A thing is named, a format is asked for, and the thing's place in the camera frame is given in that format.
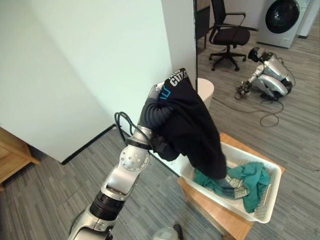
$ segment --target wooden table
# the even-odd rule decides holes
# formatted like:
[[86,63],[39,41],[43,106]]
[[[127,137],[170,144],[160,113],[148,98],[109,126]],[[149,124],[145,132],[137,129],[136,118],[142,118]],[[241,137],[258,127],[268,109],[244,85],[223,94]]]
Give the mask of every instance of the wooden table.
[[[220,140],[221,142],[275,163],[225,133],[220,134]],[[277,165],[281,168],[283,174],[285,168],[279,164]],[[218,229],[218,231],[223,235],[224,240],[245,239],[254,224],[253,221],[247,221],[241,216],[212,201],[207,196],[189,186],[182,177],[179,177],[178,184],[182,188],[185,199],[190,202],[216,229]]]

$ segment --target power cord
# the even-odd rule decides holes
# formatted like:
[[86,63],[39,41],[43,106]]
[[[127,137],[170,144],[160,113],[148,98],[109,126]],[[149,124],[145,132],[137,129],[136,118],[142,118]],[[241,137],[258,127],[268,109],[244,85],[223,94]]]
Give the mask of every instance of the power cord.
[[127,143],[126,143],[126,138],[125,138],[125,135],[124,135],[125,132],[122,130],[121,125],[120,125],[120,117],[122,117],[124,120],[126,120],[126,122],[129,124],[129,126],[130,126],[129,130],[130,130],[131,136],[134,135],[133,130],[132,130],[132,128],[134,128],[135,130],[137,130],[147,140],[147,142],[150,145],[151,149],[153,151],[155,151],[153,146],[152,146],[152,144],[151,144],[151,140],[148,138],[148,136],[131,121],[131,119],[128,116],[128,114],[126,114],[125,112],[121,111],[121,112],[116,112],[114,114],[114,122],[115,122],[116,127],[119,130],[120,136],[121,136],[121,138],[122,138],[122,140],[123,140],[125,145],[127,145]]
[[[263,117],[260,118],[260,125],[261,125],[262,127],[265,127],[265,128],[270,128],[270,127],[274,127],[274,126],[278,125],[278,123],[279,123],[279,117],[278,117],[276,114],[281,113],[281,112],[284,110],[284,108],[285,108],[284,105],[282,104],[282,102],[280,102],[280,101],[278,101],[278,100],[277,100],[277,101],[276,101],[276,100],[262,100],[262,101],[260,102],[260,104],[272,104],[273,102],[276,102],[276,103],[280,104],[280,105],[281,105],[281,110],[279,110],[279,111],[277,111],[277,112],[271,112],[271,111],[267,111],[267,110],[243,111],[243,110],[239,110],[239,109],[237,109],[237,108],[234,108],[234,107],[232,107],[232,106],[229,106],[229,105],[225,104],[225,103],[222,102],[221,100],[216,99],[214,96],[213,96],[212,98],[213,98],[214,100],[216,100],[217,102],[221,103],[222,105],[226,106],[227,108],[232,109],[232,110],[235,110],[235,111],[240,112],[240,113],[244,113],[244,114],[267,113],[266,115],[264,115]],[[276,119],[276,123],[275,123],[275,124],[272,124],[272,125],[265,125],[265,124],[263,124],[263,120],[264,120],[265,118],[269,117],[269,116],[274,116],[274,117],[275,117],[275,119]]]

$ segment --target washing machine door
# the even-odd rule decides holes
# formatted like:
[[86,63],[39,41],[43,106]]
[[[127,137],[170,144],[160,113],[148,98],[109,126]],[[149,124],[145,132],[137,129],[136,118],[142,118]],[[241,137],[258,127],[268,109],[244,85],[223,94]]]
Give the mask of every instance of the washing machine door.
[[295,25],[299,14],[299,5],[295,0],[276,0],[266,12],[265,24],[272,33],[281,34]]

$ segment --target robotic arm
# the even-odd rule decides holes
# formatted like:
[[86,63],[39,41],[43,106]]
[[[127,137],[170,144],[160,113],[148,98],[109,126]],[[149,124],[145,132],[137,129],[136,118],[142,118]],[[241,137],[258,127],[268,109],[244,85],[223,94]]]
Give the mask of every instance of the robotic arm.
[[256,87],[264,92],[261,96],[269,100],[278,100],[278,98],[286,96],[292,90],[294,76],[284,65],[282,58],[277,57],[272,52],[263,52],[258,57],[259,47],[253,48],[248,58],[254,62],[260,62],[255,72],[246,82],[241,82],[237,92],[240,97],[248,95],[252,87]]
[[[170,116],[169,108],[157,108],[156,102],[163,83],[154,85],[142,109],[137,128],[120,153],[119,164],[113,168],[101,186],[93,203],[75,220],[68,240],[112,240],[111,231],[118,215],[133,190],[139,174],[147,167],[150,138],[156,126]],[[172,228],[166,228],[168,240],[178,240]]]

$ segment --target blue logo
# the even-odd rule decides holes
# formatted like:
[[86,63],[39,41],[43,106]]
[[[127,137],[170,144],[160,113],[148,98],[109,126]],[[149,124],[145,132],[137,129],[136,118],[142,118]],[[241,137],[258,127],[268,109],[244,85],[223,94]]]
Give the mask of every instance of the blue logo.
[[161,90],[161,95],[160,95],[160,99],[164,99],[167,100],[167,98],[170,96],[171,91],[169,91],[168,89],[166,89],[165,85],[162,86],[162,90]]

